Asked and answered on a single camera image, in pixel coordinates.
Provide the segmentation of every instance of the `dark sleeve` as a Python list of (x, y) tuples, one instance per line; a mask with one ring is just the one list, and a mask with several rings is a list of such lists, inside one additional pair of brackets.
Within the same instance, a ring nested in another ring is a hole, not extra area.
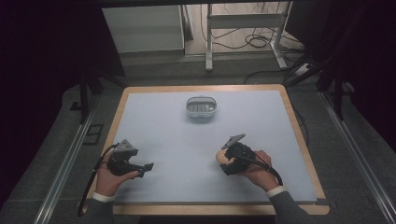
[(87, 212), (81, 217), (81, 224), (113, 224), (113, 202), (102, 203), (91, 199)]
[(315, 224), (315, 220), (291, 198), (287, 191), (270, 198), (276, 210), (276, 224)]

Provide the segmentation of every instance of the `hand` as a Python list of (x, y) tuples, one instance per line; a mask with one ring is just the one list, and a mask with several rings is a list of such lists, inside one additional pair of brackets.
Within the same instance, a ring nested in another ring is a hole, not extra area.
[[(262, 158), (268, 165), (272, 166), (271, 157), (268, 156), (264, 151), (254, 151), (256, 152), (257, 156)], [(259, 186), (260, 188), (264, 189), (265, 191), (274, 189), (279, 186), (276, 182), (276, 178), (270, 174), (269, 172), (265, 171), (256, 164), (250, 164), (250, 166), (243, 172), (239, 173), (239, 175), (247, 177), (253, 184)]]
[(107, 168), (107, 162), (111, 157), (113, 151), (109, 151), (103, 158), (102, 164), (100, 165), (97, 171), (97, 180), (96, 180), (96, 193), (102, 194), (107, 197), (111, 197), (116, 194), (116, 191), (119, 189), (120, 185), (129, 179), (133, 179), (139, 175), (137, 171), (133, 171), (126, 175), (113, 175)]

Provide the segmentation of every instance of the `white shirt cuff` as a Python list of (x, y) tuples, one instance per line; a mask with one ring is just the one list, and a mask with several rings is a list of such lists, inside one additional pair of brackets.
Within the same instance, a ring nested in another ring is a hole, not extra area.
[(281, 193), (283, 191), (287, 191), (286, 188), (283, 186), (278, 186), (274, 189), (268, 190), (266, 192), (266, 194), (267, 194), (268, 198), (272, 198), (272, 197), (276, 196), (278, 193)]
[(109, 203), (109, 202), (113, 202), (116, 199), (116, 195), (107, 197), (105, 195), (94, 192), (92, 198), (102, 203)]

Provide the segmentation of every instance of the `small basket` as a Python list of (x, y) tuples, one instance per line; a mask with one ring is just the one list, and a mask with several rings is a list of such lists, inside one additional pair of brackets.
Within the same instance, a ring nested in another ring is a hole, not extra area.
[(208, 96), (191, 97), (186, 104), (187, 113), (192, 118), (211, 118), (216, 112), (216, 101)]

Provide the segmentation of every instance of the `wooden table edge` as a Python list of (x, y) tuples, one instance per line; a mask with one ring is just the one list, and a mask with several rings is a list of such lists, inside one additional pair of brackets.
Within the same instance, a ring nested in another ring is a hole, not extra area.
[[(309, 155), (303, 134), (294, 115), (289, 96), (284, 86), (280, 84), (263, 85), (209, 85), (209, 86), (155, 86), (155, 87), (128, 87), (124, 90), (120, 103), (111, 124), (103, 151), (113, 145), (117, 129), (120, 125), (120, 118), (128, 100), (130, 93), (149, 92), (178, 92), (178, 91), (279, 91), (288, 113), (291, 127), (294, 130), (296, 139), (303, 155), (306, 169), (309, 173), (314, 191), (318, 199), (326, 200), (323, 188), (318, 179), (314, 163)], [(90, 188), (88, 199), (93, 195), (96, 188), (96, 178)], [(310, 215), (326, 215), (330, 211), (329, 205), (299, 204)], [(173, 205), (173, 204), (125, 204), (114, 205), (114, 214), (117, 215), (274, 215), (275, 210), (272, 205)]]

